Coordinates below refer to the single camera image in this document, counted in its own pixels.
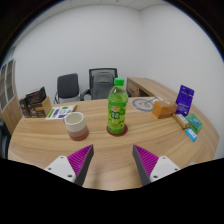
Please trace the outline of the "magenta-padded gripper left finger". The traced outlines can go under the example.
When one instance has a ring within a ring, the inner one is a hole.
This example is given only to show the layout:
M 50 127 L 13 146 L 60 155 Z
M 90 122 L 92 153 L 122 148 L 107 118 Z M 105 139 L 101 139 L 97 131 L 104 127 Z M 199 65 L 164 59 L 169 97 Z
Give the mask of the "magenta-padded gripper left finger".
M 68 157 L 60 155 L 45 168 L 45 171 L 82 186 L 93 155 L 94 147 L 89 145 Z

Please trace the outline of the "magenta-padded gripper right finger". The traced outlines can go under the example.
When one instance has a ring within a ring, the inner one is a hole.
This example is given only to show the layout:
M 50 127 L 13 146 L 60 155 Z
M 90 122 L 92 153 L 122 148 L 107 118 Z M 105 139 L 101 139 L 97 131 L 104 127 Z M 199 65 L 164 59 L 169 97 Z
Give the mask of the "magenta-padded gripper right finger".
M 167 156 L 158 157 L 137 145 L 133 146 L 133 157 L 143 186 L 180 170 Z

